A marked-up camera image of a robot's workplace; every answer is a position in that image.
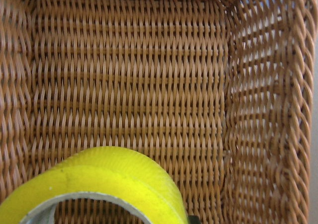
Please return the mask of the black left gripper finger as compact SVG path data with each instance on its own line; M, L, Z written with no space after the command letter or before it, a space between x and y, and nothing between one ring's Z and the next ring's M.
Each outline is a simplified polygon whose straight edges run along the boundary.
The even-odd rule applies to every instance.
M200 219L199 219L198 216L189 215L187 218L188 218L188 223L189 224L200 224Z

